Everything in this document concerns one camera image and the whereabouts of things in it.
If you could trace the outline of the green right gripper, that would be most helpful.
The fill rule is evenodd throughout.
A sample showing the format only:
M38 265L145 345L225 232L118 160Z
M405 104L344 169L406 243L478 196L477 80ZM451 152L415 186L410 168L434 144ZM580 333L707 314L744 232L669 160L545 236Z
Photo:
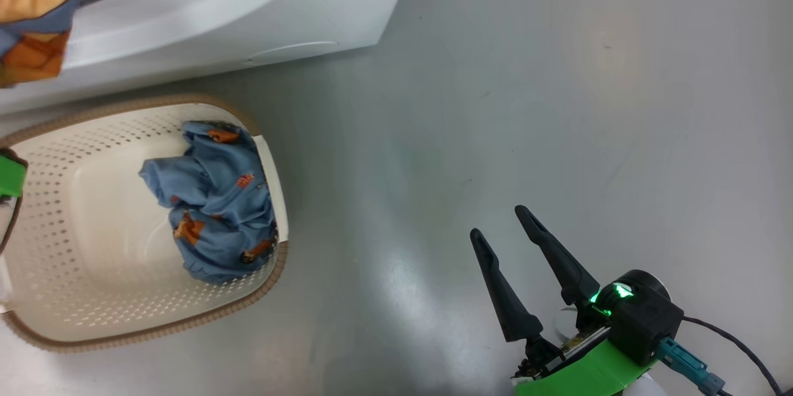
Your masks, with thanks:
M586 329L555 345L543 337L543 325L530 314L499 269L499 259L474 227L470 241L488 295L507 342L524 341L525 357L512 375L515 396L618 396L657 361L638 366L607 340L607 318L594 309L600 284L526 206L515 215L527 237L539 247L561 287L566 305L582 306Z

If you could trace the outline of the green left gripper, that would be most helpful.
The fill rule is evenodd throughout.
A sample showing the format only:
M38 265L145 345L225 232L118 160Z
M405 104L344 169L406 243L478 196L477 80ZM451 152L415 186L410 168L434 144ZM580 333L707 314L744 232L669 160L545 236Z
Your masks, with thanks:
M0 198L20 198L27 171L27 161L10 148L0 148Z

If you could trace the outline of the round white filter cover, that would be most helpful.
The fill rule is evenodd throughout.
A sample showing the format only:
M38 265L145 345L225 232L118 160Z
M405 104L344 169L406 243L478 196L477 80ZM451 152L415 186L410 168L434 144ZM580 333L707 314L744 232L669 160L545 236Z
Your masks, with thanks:
M290 62L297 59L308 59L318 55L325 55L339 49L338 42L317 41L298 44L289 44L261 51L247 57L244 65L263 66L267 64Z

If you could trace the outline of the cream perforated laundry basket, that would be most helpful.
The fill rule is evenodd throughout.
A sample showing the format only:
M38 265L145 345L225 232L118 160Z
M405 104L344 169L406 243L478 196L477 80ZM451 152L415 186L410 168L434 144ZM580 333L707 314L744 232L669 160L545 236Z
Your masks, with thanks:
M252 136L273 199L274 252L249 276L213 286L191 278L168 209L138 172L186 150L188 120L219 120ZM28 162L23 195L0 244L0 320L45 351L81 353L168 336L258 302L289 254L285 196L255 122L207 95L99 106L0 139Z

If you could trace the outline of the blue garment with orange print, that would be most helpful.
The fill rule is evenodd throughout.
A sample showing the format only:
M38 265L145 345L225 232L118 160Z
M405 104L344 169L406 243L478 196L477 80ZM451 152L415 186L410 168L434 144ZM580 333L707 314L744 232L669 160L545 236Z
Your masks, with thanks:
M181 128L186 151L148 159L139 176L169 210L173 240L188 274L224 285L264 267L278 227L254 139L219 120Z

